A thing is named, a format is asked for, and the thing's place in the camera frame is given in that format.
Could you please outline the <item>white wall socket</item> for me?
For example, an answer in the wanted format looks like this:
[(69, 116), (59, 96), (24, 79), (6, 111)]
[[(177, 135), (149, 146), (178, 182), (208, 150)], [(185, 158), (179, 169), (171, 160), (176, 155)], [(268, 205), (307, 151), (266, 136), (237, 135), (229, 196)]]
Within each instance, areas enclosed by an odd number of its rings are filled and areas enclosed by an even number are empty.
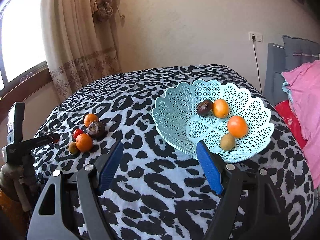
[(251, 41), (257, 41), (257, 42), (263, 42), (263, 35), (260, 33), (255, 33), (250, 31), (249, 33), (249, 39)]

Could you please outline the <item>dark passion fruit in basket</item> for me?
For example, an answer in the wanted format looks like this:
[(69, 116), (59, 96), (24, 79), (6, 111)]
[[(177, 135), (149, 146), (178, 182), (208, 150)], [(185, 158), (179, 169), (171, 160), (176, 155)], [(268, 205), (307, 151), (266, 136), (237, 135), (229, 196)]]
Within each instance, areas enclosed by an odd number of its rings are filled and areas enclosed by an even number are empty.
[(207, 116), (212, 111), (213, 102), (209, 99), (203, 100), (197, 106), (197, 114), (199, 116)]

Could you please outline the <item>wooden window sill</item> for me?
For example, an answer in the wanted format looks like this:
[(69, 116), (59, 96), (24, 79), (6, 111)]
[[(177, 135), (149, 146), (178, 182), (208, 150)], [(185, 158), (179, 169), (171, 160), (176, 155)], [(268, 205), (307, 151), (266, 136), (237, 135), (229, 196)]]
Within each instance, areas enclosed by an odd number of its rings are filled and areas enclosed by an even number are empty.
[(49, 84), (52, 81), (51, 75), (49, 74), (48, 68), (45, 68), (30, 78), (26, 79), (11, 91), (9, 91), (4, 97), (0, 100), (1, 107), (1, 118), (2, 122), (8, 114), (9, 109), (15, 102), (22, 102), (31, 94), (38, 91), (40, 88)]

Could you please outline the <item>orange tangerine front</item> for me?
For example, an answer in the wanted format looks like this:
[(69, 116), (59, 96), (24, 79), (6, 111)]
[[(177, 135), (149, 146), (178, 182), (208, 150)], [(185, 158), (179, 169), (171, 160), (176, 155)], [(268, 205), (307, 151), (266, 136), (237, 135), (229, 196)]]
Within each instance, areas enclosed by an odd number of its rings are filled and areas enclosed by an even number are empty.
[(86, 133), (78, 135), (75, 143), (80, 152), (88, 152), (93, 147), (93, 140)]

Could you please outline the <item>grey padded headboard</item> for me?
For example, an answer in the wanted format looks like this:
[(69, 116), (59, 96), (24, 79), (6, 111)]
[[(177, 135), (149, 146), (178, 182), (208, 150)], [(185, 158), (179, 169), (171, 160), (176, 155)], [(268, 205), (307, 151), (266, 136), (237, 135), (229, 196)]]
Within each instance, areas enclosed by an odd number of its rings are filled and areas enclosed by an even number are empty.
[(264, 97), (272, 106), (288, 99), (282, 86), (283, 72), (319, 59), (319, 43), (300, 37), (283, 36), (283, 45), (268, 44)]

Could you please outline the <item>beige patterned curtain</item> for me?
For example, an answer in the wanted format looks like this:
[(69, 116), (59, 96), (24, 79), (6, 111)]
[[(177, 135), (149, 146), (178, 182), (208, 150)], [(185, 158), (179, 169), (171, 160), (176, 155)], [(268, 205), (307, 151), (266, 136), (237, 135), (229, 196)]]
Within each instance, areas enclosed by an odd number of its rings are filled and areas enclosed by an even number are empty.
[(41, 20), (47, 66), (61, 101), (122, 71), (116, 13), (95, 23), (90, 0), (41, 0)]

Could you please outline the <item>small brown kiwi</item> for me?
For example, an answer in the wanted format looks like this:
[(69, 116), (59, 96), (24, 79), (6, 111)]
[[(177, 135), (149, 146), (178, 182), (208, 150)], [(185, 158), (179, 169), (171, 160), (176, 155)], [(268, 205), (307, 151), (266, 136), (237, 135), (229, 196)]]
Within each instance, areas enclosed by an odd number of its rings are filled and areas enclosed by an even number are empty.
[(70, 154), (72, 155), (75, 155), (79, 152), (79, 149), (77, 148), (76, 146), (76, 143), (75, 142), (70, 142), (69, 145), (68, 145), (68, 151)]

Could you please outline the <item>orange tangerine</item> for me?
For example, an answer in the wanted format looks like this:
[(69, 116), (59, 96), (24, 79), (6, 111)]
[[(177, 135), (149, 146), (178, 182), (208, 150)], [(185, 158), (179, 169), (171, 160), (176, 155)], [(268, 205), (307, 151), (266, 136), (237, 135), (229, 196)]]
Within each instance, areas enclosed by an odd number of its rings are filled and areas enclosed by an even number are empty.
[(243, 138), (248, 133), (248, 126), (243, 117), (235, 115), (228, 120), (227, 128), (229, 133), (237, 138)]
[(85, 115), (84, 117), (84, 125), (88, 128), (89, 125), (94, 122), (94, 121), (99, 121), (99, 118), (95, 115), (95, 114), (92, 114), (92, 113), (88, 113)]
[(75, 143), (80, 152), (88, 152), (93, 147), (93, 140), (86, 133), (78, 135)]

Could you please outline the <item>dark purple passion fruit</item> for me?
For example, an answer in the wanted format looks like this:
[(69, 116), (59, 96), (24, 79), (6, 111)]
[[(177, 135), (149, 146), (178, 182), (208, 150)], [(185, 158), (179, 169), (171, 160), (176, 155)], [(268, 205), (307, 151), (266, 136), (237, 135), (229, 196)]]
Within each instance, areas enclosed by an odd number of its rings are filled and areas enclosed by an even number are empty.
[(87, 127), (87, 134), (96, 139), (103, 136), (105, 133), (105, 125), (100, 121), (93, 121)]

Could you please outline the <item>brown kiwi in basket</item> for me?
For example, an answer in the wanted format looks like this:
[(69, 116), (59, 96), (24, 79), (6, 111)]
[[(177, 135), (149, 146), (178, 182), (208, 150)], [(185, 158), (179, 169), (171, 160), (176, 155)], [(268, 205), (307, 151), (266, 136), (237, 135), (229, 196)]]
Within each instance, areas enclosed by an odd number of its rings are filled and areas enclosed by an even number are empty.
[(231, 134), (227, 133), (221, 138), (220, 147), (224, 151), (230, 151), (234, 148), (234, 146), (235, 146), (235, 138)]

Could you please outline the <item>pink blanket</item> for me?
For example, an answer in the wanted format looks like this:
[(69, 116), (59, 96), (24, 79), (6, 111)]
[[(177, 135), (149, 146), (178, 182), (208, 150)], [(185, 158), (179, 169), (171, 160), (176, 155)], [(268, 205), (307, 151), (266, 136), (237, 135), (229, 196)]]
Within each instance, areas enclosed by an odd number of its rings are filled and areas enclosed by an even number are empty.
[(281, 75), (285, 80), (283, 90), (288, 93), (306, 140), (303, 152), (316, 189), (319, 186), (319, 61), (304, 63)]

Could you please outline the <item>orange tangerine back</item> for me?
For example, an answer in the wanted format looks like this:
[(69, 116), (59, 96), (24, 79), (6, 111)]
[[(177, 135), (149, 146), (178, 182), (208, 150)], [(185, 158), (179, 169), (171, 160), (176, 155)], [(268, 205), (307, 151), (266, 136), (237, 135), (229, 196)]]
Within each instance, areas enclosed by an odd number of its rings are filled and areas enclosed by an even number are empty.
[(95, 114), (92, 114), (92, 113), (88, 113), (85, 115), (84, 117), (84, 125), (88, 128), (89, 125), (94, 122), (94, 121), (99, 121), (99, 118), (95, 115)]

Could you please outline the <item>orange jacket sleeve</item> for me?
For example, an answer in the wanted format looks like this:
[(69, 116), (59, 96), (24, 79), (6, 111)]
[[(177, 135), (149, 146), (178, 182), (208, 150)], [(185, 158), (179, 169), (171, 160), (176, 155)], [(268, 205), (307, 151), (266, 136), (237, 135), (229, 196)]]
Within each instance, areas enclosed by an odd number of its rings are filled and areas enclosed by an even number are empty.
[(25, 239), (27, 233), (27, 217), (22, 209), (20, 202), (12, 200), (2, 190), (1, 195), (1, 211), (9, 219), (14, 230)]

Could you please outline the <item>curtain tieback knot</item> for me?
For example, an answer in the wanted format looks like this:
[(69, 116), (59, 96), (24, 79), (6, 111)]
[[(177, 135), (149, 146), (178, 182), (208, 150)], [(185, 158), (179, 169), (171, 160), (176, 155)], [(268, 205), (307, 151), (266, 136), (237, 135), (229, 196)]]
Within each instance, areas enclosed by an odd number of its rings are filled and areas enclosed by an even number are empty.
[(118, 13), (121, 20), (125, 15), (120, 12), (120, 0), (90, 0), (91, 13), (95, 23), (105, 23), (115, 13)]

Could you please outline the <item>red cherry tomato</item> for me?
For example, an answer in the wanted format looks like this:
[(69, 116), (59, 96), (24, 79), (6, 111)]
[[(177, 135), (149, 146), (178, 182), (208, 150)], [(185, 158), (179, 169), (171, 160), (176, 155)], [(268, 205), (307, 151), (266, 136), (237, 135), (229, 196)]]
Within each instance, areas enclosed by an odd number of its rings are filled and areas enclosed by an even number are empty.
[(83, 133), (83, 130), (81, 130), (81, 129), (79, 129), (79, 128), (75, 129), (74, 132), (73, 132), (73, 138), (74, 138), (74, 140), (76, 140), (76, 138), (77, 138), (79, 135), (81, 135), (82, 133)]
[(54, 138), (53, 143), (58, 143), (60, 140), (60, 136), (58, 135), (57, 137)]

